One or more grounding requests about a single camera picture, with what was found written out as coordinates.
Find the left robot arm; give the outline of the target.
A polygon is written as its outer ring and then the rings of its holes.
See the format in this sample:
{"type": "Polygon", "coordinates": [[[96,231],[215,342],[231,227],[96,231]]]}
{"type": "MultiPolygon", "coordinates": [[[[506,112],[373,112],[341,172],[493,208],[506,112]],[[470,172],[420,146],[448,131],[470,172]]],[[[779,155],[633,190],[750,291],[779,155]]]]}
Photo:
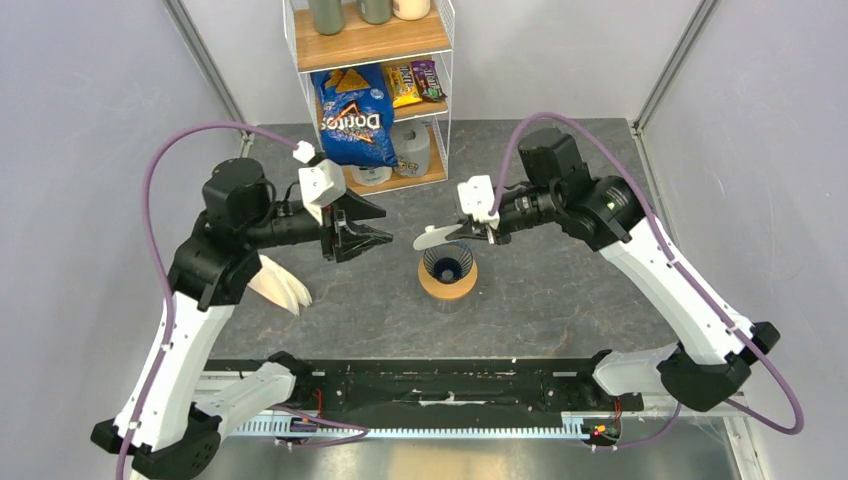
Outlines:
{"type": "Polygon", "coordinates": [[[263,249],[316,242],[327,260],[341,263],[392,239],[370,226],[385,210],[351,190],[334,162],[311,161],[298,184],[298,200],[280,200],[258,161],[235,158],[203,185],[204,209],[175,252],[142,375],[122,411],[91,434],[103,450],[130,456],[135,473],[193,479],[261,411],[311,401],[310,365],[284,352],[204,400],[195,395],[212,346],[261,271],[263,249]]]}

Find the single white coffee filter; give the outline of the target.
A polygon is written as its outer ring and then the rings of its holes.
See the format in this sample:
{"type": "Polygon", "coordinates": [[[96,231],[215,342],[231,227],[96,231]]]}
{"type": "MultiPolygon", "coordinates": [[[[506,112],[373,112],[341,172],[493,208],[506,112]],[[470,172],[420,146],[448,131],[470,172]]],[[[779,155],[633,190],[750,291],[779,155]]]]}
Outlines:
{"type": "Polygon", "coordinates": [[[462,227],[462,224],[453,224],[442,227],[428,225],[425,227],[425,231],[413,241],[413,249],[416,251],[423,251],[448,243],[449,240],[447,237],[457,230],[460,230],[462,227]]]}

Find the white wire shelf rack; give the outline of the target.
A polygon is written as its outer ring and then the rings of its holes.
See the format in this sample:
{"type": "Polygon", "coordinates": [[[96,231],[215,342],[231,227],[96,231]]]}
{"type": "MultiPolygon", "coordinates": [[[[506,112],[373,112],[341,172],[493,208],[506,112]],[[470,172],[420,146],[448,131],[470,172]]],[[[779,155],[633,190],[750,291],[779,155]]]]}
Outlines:
{"type": "Polygon", "coordinates": [[[447,179],[449,1],[286,1],[284,35],[321,145],[361,195],[447,179]]]}

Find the clear glass cup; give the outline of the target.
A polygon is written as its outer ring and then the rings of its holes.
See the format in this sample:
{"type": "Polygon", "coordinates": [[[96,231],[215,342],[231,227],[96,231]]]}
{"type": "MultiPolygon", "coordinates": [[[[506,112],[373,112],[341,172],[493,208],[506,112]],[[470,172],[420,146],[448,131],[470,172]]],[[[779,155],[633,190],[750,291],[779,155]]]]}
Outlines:
{"type": "Polygon", "coordinates": [[[464,310],[467,307],[467,301],[465,299],[433,299],[431,301],[431,306],[433,310],[439,314],[453,315],[464,310]]]}

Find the round wooden dripper stand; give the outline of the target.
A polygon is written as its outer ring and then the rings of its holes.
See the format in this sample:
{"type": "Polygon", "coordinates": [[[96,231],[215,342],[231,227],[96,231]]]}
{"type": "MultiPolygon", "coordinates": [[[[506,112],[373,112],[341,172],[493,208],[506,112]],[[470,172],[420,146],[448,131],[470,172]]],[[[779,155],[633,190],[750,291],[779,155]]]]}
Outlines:
{"type": "Polygon", "coordinates": [[[441,301],[455,301],[471,293],[477,283],[479,269],[477,263],[473,261],[467,275],[455,283],[444,284],[428,273],[425,262],[421,259],[418,264],[417,275],[420,285],[428,295],[441,301]]]}

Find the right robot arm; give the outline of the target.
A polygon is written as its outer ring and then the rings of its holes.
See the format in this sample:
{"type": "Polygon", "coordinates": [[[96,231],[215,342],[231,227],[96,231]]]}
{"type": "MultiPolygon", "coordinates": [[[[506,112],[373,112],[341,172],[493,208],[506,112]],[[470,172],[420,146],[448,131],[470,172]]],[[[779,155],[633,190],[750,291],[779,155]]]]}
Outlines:
{"type": "Polygon", "coordinates": [[[664,231],[652,231],[633,189],[619,176],[592,176],[571,135],[557,128],[533,132],[518,153],[527,179],[501,198],[488,175],[458,184],[466,219],[447,239],[504,245],[516,232],[555,223],[620,270],[678,337],[653,350],[600,354],[594,371],[577,382],[579,400],[601,409],[625,393],[666,392],[706,412],[737,393],[757,360],[751,348],[768,353],[780,338],[777,329],[732,309],[726,325],[708,304],[720,297],[711,287],[701,296],[680,274],[687,261],[664,231]]]}

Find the coffee filter paper pack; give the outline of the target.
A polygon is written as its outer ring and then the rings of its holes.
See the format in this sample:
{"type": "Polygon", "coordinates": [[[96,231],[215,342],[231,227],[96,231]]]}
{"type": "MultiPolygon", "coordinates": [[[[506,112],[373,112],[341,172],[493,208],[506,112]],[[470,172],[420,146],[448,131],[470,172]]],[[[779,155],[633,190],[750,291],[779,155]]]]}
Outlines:
{"type": "Polygon", "coordinates": [[[260,270],[249,281],[248,287],[271,303],[295,316],[313,303],[308,288],[282,265],[266,255],[259,255],[260,270]]]}

